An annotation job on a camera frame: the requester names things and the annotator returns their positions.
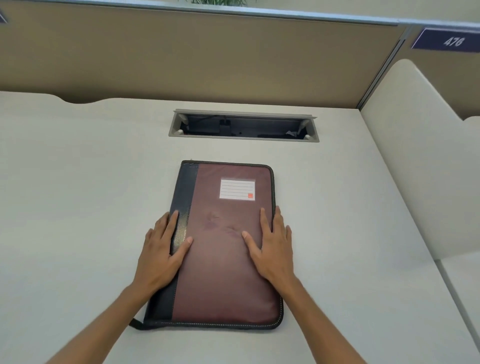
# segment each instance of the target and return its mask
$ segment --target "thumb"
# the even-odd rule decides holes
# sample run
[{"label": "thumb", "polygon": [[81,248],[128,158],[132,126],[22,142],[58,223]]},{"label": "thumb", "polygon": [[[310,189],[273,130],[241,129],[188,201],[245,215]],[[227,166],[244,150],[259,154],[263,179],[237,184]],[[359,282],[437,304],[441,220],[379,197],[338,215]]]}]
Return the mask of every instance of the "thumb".
[{"label": "thumb", "polygon": [[260,251],[257,244],[255,243],[255,240],[253,240],[252,236],[249,233],[247,233],[246,231],[243,231],[241,235],[243,240],[245,241],[245,244],[247,244],[248,250],[250,252],[250,256],[252,257],[253,260],[255,260],[260,256],[262,252]]},{"label": "thumb", "polygon": [[180,268],[185,255],[187,254],[188,250],[190,249],[190,246],[192,245],[192,242],[193,242],[193,238],[191,236],[189,236],[180,245],[180,247],[178,248],[176,253],[170,257],[170,261],[173,264],[173,266],[175,267],[175,269]]}]

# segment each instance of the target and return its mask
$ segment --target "left hand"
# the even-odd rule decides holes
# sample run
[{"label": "left hand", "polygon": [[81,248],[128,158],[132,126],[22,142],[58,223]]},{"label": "left hand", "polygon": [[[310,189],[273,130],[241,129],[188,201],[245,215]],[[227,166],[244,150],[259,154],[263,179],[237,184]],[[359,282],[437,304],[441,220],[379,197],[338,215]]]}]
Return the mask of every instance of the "left hand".
[{"label": "left hand", "polygon": [[157,290],[169,284],[182,264],[193,238],[190,236],[170,255],[170,241],[177,225],[178,211],[169,218],[166,212],[145,235],[145,243],[132,286],[148,300]]}]

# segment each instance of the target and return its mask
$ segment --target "lined label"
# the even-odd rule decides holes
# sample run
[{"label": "lined label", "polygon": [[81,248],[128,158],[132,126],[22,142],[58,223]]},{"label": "lined label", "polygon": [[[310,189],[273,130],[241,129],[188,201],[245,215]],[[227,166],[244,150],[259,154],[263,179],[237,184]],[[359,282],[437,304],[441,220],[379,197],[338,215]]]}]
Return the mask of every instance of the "lined label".
[{"label": "lined label", "polygon": [[255,201],[255,181],[222,178],[220,182],[220,198]]}]

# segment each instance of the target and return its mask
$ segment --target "desk surface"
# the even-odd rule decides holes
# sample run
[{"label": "desk surface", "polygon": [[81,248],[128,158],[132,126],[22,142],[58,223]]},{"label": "desk surface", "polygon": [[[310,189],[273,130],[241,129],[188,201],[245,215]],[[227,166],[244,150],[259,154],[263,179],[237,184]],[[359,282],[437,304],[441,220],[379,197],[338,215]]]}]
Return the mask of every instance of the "desk surface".
[{"label": "desk surface", "polygon": [[[320,142],[168,137],[177,108],[312,114]],[[6,92],[0,110],[6,362],[45,361],[131,282],[183,159],[272,167],[296,273],[367,362],[479,362],[358,110]],[[271,332],[128,328],[107,363],[159,360],[313,363],[289,310]]]}]

